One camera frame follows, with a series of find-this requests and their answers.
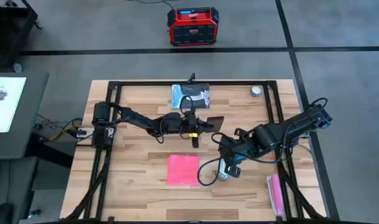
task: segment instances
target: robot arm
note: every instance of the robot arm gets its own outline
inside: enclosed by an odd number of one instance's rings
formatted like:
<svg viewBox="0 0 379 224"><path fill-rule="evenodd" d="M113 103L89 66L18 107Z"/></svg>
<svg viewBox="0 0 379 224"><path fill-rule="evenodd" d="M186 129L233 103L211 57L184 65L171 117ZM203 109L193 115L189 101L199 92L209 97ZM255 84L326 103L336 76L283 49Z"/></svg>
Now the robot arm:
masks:
<svg viewBox="0 0 379 224"><path fill-rule="evenodd" d="M235 130L239 139L222 134L219 148L221 158L226 163L224 172L233 177L240 176L236 165L245 159L258 162L277 163L282 159L284 147L294 147L299 136L308 131L327 128L332 118L320 104L310 105L303 113L293 116L282 123L261 124L250 131ZM281 157L276 161L261 161L258 158L280 149Z"/></svg>
<svg viewBox="0 0 379 224"><path fill-rule="evenodd" d="M116 121L110 121L110 111L114 108L120 118ZM94 125L92 146L97 148L105 147L111 144L111 136L113 128L121 122L135 125L145 129L147 133L157 139L159 143L163 143L158 138L165 134L184 134L189 133L192 138L192 146L199 146L199 134L206 132L219 131L223 123L224 117L211 117L207 121L196 118L195 109L184 112L184 117L180 113L167 113L159 118L147 118L128 107L122 107L116 103L99 102L95 104L92 125Z"/></svg>

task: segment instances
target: concrete floor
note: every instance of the concrete floor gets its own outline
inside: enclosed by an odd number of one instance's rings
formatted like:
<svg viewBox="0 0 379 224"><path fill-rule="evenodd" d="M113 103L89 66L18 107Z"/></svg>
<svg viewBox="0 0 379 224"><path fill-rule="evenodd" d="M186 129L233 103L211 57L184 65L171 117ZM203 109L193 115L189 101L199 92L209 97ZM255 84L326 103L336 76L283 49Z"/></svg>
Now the concrete floor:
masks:
<svg viewBox="0 0 379 224"><path fill-rule="evenodd" d="M33 30L26 50L171 48L169 6L163 3L29 3L44 29ZM378 0L282 0L282 4L295 47L379 46ZM218 41L212 47L286 46L272 0L181 0L172 5L215 6L220 11ZM379 223L379 52L296 55L309 100L329 98L327 110L334 121L319 132L319 139L340 218ZM27 72L50 73L40 112L59 120L82 117L94 79L187 78L192 72L197 78L295 79L286 52L26 56L19 61ZM45 174L51 170L55 169L40 167ZM68 178L66 171L53 180L45 174L36 180L39 189L50 181L55 189L63 188L65 184L58 183Z"/></svg>

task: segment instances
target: wooden table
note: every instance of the wooden table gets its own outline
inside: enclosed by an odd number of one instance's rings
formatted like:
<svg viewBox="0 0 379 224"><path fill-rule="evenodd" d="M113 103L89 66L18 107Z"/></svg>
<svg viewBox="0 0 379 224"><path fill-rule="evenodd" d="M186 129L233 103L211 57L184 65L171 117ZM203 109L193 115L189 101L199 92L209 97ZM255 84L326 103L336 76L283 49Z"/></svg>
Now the wooden table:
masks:
<svg viewBox="0 0 379 224"><path fill-rule="evenodd" d="M108 82L92 82L83 125L91 127L94 104L105 100ZM277 80L277 83L284 118L300 113L292 80ZM229 136L233 136L235 128L249 130L267 123L264 97L252 97L249 90L249 86L210 86L211 108L197 110L197 116L203 120L209 116L224 116L221 132ZM124 86L120 103L152 119L173 111L170 86ZM277 173L275 165L246 160L240 165L239 179L231 178L209 187L166 184L170 154L199 155L201 164L219 156L218 146L210 136L203 133L200 147L194 149L191 140L181 139L179 135L167 135L164 144L159 144L144 130L130 124L119 124L113 143L102 219L114 216L118 221L275 220L266 185L266 177ZM305 148L295 147L292 156L299 188L316 210L325 215L312 157L306 149L309 148L308 142L301 141L300 144ZM66 217L86 193L94 154L95 150L90 147L77 147L61 217ZM262 159L274 160L274 154ZM216 169L217 163L206 166L202 180L212 180ZM95 196L92 217L97 199Z"/></svg>

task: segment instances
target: red power station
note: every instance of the red power station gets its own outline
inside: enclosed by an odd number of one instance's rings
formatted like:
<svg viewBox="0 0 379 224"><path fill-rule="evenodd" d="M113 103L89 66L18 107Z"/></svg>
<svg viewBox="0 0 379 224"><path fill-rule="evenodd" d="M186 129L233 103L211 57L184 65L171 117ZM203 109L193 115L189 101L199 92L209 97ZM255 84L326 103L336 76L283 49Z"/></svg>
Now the red power station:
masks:
<svg viewBox="0 0 379 224"><path fill-rule="evenodd" d="M172 9L167 18L174 46L210 45L216 41L219 17L214 7Z"/></svg>

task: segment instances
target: book cover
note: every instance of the book cover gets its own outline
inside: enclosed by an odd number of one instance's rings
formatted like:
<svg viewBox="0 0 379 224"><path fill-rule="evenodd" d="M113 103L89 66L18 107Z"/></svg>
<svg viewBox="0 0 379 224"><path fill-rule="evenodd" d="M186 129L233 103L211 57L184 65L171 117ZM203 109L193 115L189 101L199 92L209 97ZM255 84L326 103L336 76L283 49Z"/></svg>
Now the book cover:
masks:
<svg viewBox="0 0 379 224"><path fill-rule="evenodd" d="M206 83L173 85L171 91L171 108L179 109L181 100L182 108L190 108L190 99L182 99L184 96L191 97L194 108L210 108L210 89Z"/></svg>
<svg viewBox="0 0 379 224"><path fill-rule="evenodd" d="M0 133L11 127L26 77L0 77Z"/></svg>

